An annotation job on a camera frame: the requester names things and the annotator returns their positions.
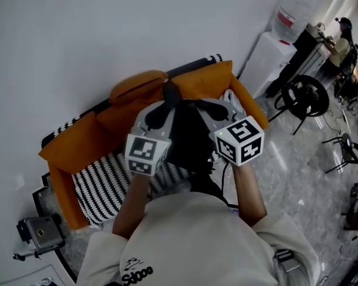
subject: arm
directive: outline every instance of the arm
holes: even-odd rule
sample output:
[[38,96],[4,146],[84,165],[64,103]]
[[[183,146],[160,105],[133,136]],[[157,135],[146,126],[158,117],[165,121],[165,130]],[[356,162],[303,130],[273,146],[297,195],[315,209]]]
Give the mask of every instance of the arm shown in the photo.
[[113,234],[97,232],[91,236],[77,286],[106,285],[119,274],[127,239],[144,216],[149,182],[150,177],[136,174],[114,221]]
[[290,250],[299,267],[287,273],[273,259],[274,269],[280,285],[314,286],[320,275],[318,256],[301,230],[284,213],[271,213],[252,227],[253,231],[270,245],[274,251]]
[[325,46],[326,49],[330,51],[331,54],[333,55],[338,54],[338,51],[334,48],[334,46],[332,46],[332,44],[329,41],[324,41],[323,45]]
[[253,226],[267,216],[254,171],[249,163],[233,166],[233,176],[239,203],[239,216],[249,226]]
[[135,174],[113,225],[113,234],[129,239],[144,216],[150,177]]
[[358,80],[358,64],[354,67],[353,77],[355,80]]

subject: striped fabric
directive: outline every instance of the striped fabric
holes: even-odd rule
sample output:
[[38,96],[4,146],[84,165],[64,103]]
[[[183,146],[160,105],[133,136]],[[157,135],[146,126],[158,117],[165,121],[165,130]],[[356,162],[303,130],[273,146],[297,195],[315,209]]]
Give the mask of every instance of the striped fabric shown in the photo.
[[[156,197],[189,176],[185,169],[164,162],[151,180],[150,194]],[[131,181],[124,155],[116,153],[109,153],[72,177],[82,212],[94,228],[116,216]]]
[[215,63],[220,63],[223,61],[223,58],[221,57],[221,55],[219,53],[209,55],[206,58],[209,61],[215,61]]
[[73,125],[74,123],[76,123],[79,118],[81,116],[78,116],[78,117],[75,117],[73,120],[71,120],[70,122],[67,122],[65,123],[65,125],[59,127],[58,129],[56,129],[54,132],[53,132],[53,135],[54,137],[58,136],[60,133],[62,133],[62,131],[64,131],[65,129],[68,129],[69,127],[71,127],[71,125]]
[[208,162],[212,163],[218,163],[221,160],[221,157],[216,151],[213,151],[210,158],[208,159]]

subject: cable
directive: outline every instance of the cable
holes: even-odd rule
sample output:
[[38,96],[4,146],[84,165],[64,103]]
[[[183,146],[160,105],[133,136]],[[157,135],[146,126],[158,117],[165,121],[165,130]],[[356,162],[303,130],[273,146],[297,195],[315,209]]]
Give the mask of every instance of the cable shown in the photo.
[[350,101],[348,105],[348,110],[350,111],[352,116],[356,116],[358,113],[358,93],[357,96]]
[[[334,116],[334,113],[333,113],[331,110],[326,111],[326,113],[327,113],[328,115],[330,115],[331,117]],[[337,128],[338,128],[338,129],[335,129],[335,128],[332,128],[332,126],[330,126],[330,124],[328,123],[328,121],[326,121],[326,119],[325,119],[325,114],[323,114],[322,116],[323,116],[323,119],[325,120],[326,124],[329,126],[329,128],[330,128],[331,130],[334,130],[334,131],[338,132],[338,134],[341,135],[341,128],[338,126],[338,123],[337,123],[337,119],[340,119],[341,117],[336,117],[336,118],[335,118],[334,121],[335,121],[335,124],[336,124],[336,126],[337,126]]]
[[358,106],[357,107],[353,107],[352,110],[349,110],[349,112],[351,113],[351,115],[353,117],[355,117],[358,114]]
[[221,193],[222,193],[222,195],[224,195],[224,175],[226,174],[226,169],[227,169],[228,164],[229,164],[229,162],[227,162],[226,165],[224,166],[223,174],[221,176]]
[[[350,240],[350,242],[348,243],[348,245],[346,246],[346,248],[347,248],[347,247],[350,247],[350,243],[352,243],[353,241],[355,241],[355,240],[357,240],[357,239],[358,239],[358,235],[354,236],[354,237]],[[328,272],[328,274],[326,274],[323,278],[321,278],[321,279],[317,282],[316,285],[322,286],[322,285],[330,278],[331,274],[333,273],[333,270],[335,269],[336,265],[338,264],[338,261],[340,260],[342,254],[343,254],[343,247],[344,247],[344,245],[342,244],[342,245],[340,246],[340,249],[339,249],[340,252],[338,253],[338,257],[337,257],[337,259],[335,260],[335,262],[334,262],[332,268],[330,269],[330,271]]]

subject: person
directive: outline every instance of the person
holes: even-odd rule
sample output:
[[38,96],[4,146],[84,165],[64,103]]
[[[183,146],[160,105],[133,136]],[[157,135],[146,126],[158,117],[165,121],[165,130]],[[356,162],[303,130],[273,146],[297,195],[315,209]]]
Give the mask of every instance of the person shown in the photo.
[[334,87],[335,95],[340,93],[342,97],[346,97],[351,105],[357,101],[358,97],[358,64],[353,67],[353,74],[350,78],[338,78],[337,84]]
[[351,21],[346,17],[342,17],[339,23],[341,31],[340,39],[334,45],[329,40],[325,40],[323,43],[331,55],[315,75],[315,78],[322,83],[331,82],[342,72],[342,62],[348,56],[353,46],[353,37],[351,35],[353,25]]
[[267,212],[249,163],[233,175],[239,215],[199,191],[147,203],[150,178],[135,174],[112,234],[91,236],[77,285],[316,285],[319,259],[301,231]]

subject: floor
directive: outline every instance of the floor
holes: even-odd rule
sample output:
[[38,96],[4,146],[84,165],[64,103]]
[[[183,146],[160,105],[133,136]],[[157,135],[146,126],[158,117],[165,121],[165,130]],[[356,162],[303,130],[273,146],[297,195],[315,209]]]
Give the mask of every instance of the floor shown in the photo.
[[[268,212],[283,210],[303,230],[321,262],[319,285],[335,286],[349,269],[358,255],[358,239],[351,239],[358,232],[344,231],[341,212],[349,206],[350,188],[358,182],[358,166],[350,164],[340,171],[325,174],[324,171],[341,162],[341,150],[337,144],[321,144],[322,141],[338,136],[338,132],[327,125],[351,135],[358,143],[357,116],[345,112],[348,126],[342,118],[341,106],[330,96],[330,114],[307,119],[295,136],[293,131],[299,120],[285,112],[270,123],[265,131],[264,152],[252,165],[256,171]],[[260,107],[268,117],[276,113],[274,99],[260,97]],[[216,164],[213,179],[221,183],[224,164]],[[232,170],[227,169],[224,195],[236,204],[236,190]],[[53,191],[45,191],[41,203],[47,212],[60,213]],[[112,222],[104,225],[110,231]],[[66,246],[63,256],[75,274],[81,267],[90,235],[96,229],[85,228],[71,231],[63,222]]]

